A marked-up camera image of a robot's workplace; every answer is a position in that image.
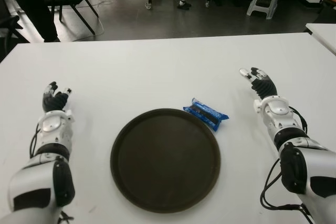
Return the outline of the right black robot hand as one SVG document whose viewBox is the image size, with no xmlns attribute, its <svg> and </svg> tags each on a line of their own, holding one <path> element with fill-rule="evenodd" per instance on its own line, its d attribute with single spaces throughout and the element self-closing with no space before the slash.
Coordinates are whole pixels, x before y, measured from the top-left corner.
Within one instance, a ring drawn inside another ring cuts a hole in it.
<svg viewBox="0 0 336 224">
<path fill-rule="evenodd" d="M 241 68 L 239 73 L 251 83 L 251 88 L 262 100 L 266 97 L 278 95 L 275 84 L 263 70 L 255 67 L 250 70 Z"/>
</svg>

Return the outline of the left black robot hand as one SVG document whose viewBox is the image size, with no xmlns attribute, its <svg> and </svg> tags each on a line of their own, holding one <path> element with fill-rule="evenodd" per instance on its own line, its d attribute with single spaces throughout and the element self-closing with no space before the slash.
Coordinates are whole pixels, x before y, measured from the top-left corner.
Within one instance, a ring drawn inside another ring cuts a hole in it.
<svg viewBox="0 0 336 224">
<path fill-rule="evenodd" d="M 50 111 L 62 111 L 67 104 L 67 100 L 72 93 L 70 88 L 66 88 L 64 92 L 55 91 L 58 89 L 57 82 L 51 82 L 43 93 L 42 107 L 45 113 Z"/>
</svg>

